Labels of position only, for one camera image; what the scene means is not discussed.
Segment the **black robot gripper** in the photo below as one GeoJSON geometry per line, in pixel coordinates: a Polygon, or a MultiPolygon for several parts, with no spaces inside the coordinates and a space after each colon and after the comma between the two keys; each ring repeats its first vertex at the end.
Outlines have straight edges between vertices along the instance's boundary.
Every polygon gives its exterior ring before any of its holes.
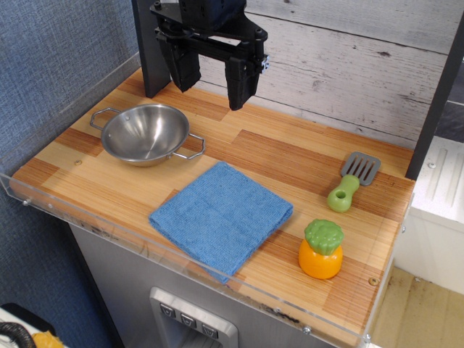
{"type": "Polygon", "coordinates": [[[245,1],[155,1],[160,51],[181,92],[200,78],[199,54],[225,62],[229,107],[239,110],[256,94],[269,68],[268,33],[245,15],[245,1]]]}

